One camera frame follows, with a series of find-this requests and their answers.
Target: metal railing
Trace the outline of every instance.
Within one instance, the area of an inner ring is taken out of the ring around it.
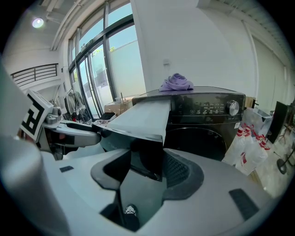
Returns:
[[[11,76],[16,84],[23,86],[41,79],[57,76],[57,65],[58,63],[39,65],[12,73]]]

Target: folded towel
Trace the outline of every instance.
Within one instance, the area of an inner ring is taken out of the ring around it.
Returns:
[[[159,91],[169,90],[189,90],[194,89],[194,85],[191,81],[188,81],[184,76],[176,73],[173,76],[169,76],[164,80],[163,84],[159,88]]]

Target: black washing machine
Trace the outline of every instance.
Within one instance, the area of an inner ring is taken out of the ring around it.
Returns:
[[[170,100],[164,147],[222,160],[240,126],[245,94],[216,87],[187,91],[153,90],[132,99]]]

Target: light fixture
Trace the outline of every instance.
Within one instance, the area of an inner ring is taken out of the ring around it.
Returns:
[[[44,21],[41,18],[37,18],[33,21],[32,26],[34,28],[40,28],[44,24]]]

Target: ceiling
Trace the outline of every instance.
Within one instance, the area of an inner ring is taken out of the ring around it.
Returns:
[[[285,52],[290,62],[294,62],[294,55],[286,40],[283,32],[278,24],[274,21],[272,16],[265,10],[265,8],[255,0],[213,0],[223,4],[229,5],[234,10],[238,10],[248,15],[263,28],[265,28],[271,36],[277,41],[282,50]]]

